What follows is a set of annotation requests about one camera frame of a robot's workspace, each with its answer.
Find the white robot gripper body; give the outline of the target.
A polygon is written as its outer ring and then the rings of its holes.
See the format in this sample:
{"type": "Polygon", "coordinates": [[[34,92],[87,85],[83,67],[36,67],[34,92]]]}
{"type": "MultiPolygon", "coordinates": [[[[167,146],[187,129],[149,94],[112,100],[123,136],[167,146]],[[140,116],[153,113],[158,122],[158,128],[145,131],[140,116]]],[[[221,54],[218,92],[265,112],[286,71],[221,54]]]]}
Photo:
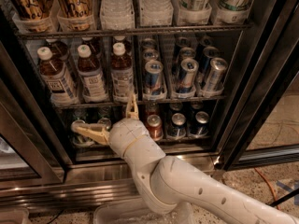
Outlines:
{"type": "Polygon", "coordinates": [[[142,121],[125,118],[113,125],[108,141],[111,149],[123,158],[126,149],[145,135],[150,134],[142,121]]]}

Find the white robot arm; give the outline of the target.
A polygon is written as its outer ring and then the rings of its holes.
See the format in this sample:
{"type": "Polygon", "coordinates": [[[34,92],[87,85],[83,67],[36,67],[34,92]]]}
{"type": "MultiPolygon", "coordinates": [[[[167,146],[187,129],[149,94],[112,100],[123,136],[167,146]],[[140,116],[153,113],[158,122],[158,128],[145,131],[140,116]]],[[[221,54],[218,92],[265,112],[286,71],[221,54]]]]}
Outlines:
{"type": "Polygon", "coordinates": [[[196,204],[228,224],[299,224],[299,218],[261,203],[206,175],[193,165],[168,156],[150,137],[139,119],[135,96],[126,117],[110,130],[98,123],[74,123],[71,130],[108,145],[129,165],[138,193],[157,214],[167,214],[179,203],[196,204]]]}

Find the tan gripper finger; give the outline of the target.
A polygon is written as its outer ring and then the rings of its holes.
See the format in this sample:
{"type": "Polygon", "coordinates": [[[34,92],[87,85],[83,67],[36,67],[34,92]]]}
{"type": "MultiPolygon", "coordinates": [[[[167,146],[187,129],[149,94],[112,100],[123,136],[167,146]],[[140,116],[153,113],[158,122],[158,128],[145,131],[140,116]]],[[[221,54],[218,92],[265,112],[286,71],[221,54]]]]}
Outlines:
{"type": "Polygon", "coordinates": [[[98,144],[105,146],[109,144],[109,131],[99,123],[88,124],[82,122],[73,122],[71,125],[71,130],[74,133],[91,138],[98,144]]]}
{"type": "Polygon", "coordinates": [[[129,119],[139,119],[138,105],[134,93],[128,99],[125,115],[129,119]]]}

